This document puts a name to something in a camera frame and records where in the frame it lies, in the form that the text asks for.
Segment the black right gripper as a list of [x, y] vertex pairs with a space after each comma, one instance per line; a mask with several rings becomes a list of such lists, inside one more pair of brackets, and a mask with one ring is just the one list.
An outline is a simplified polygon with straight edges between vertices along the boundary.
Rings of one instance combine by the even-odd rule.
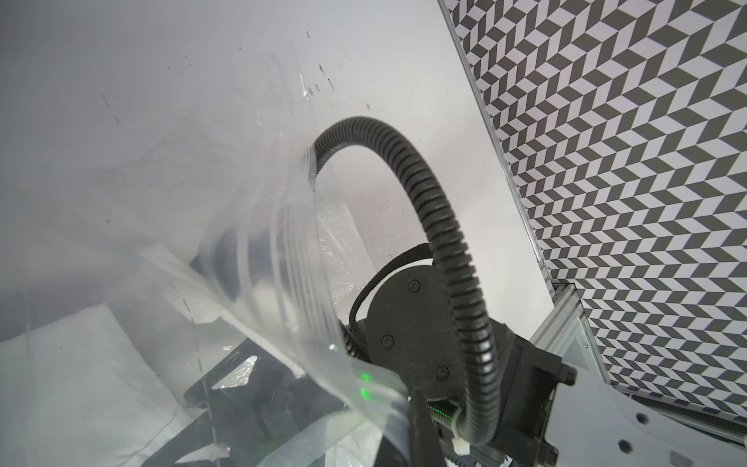
[[393, 371], [416, 397], [410, 410], [410, 458], [382, 440], [377, 466], [556, 466], [559, 449], [545, 433], [558, 385], [577, 371], [557, 355], [517, 337], [500, 389], [502, 411], [491, 441], [466, 455], [453, 447], [451, 424], [465, 401], [465, 365], [451, 311], [436, 269], [428, 263], [391, 263], [364, 287], [355, 307], [371, 303], [353, 338], [355, 354]]

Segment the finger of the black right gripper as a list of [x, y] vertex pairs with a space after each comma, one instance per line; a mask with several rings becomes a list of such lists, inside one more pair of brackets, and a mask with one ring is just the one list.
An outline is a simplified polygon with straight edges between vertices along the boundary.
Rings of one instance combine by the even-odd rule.
[[257, 466], [344, 403], [258, 346], [240, 344], [183, 394], [202, 414], [145, 466]]

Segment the clear plastic vacuum bag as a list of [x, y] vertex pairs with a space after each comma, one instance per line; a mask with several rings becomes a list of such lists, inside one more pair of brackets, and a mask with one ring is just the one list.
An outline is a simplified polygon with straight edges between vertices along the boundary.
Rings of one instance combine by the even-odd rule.
[[1, 344], [108, 305], [183, 394], [245, 341], [344, 403], [259, 465], [307, 465], [369, 422], [410, 458], [393, 373], [355, 359], [324, 267], [309, 62], [79, 63], [1, 76]]

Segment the white shirt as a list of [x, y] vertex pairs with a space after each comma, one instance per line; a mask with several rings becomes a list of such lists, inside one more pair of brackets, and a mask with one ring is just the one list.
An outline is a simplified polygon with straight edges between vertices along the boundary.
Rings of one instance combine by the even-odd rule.
[[191, 421], [108, 305], [1, 344], [4, 466], [139, 466]]

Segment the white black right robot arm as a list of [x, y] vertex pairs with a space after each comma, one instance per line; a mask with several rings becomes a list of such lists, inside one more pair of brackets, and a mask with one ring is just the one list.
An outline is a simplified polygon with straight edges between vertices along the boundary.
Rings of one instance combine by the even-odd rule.
[[[417, 392], [410, 418], [414, 451], [404, 458], [390, 442], [379, 466], [742, 466], [746, 453], [671, 420], [601, 383], [557, 355], [515, 340], [501, 385], [501, 418], [491, 440], [469, 453], [455, 447], [452, 423], [462, 394], [462, 364], [447, 336], [445, 295], [418, 250], [387, 264], [356, 304], [373, 319], [346, 327], [356, 356], [397, 371]], [[228, 449], [223, 466], [257, 466], [270, 452], [342, 404], [308, 377], [297, 377], [268, 352], [243, 342], [185, 395], [202, 412], [150, 455], [150, 466], [195, 466], [211, 444]]]

